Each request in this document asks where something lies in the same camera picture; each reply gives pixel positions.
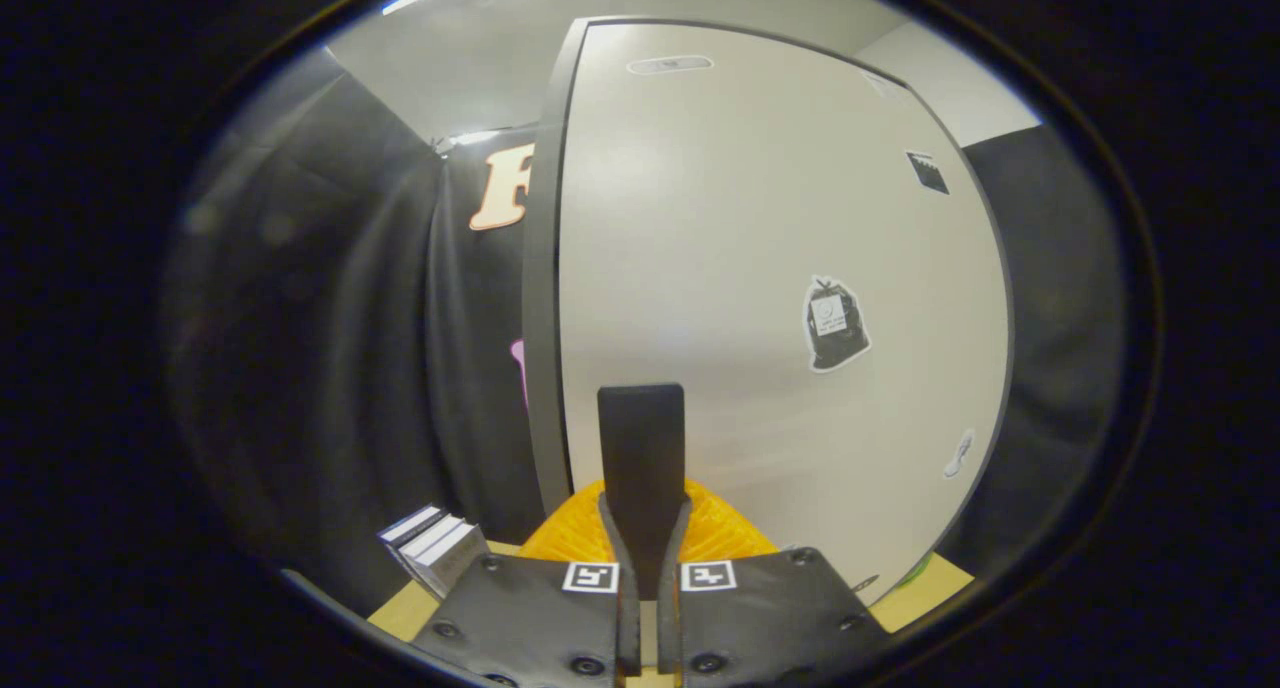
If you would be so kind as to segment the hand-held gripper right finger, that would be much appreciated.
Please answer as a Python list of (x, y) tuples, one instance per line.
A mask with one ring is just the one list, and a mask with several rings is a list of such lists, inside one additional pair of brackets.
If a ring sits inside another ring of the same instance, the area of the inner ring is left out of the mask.
[(837, 687), (865, 678), (884, 632), (819, 550), (682, 560), (692, 535), (684, 391), (643, 391), (646, 483), (675, 510), (655, 588), (657, 657), (682, 687)]

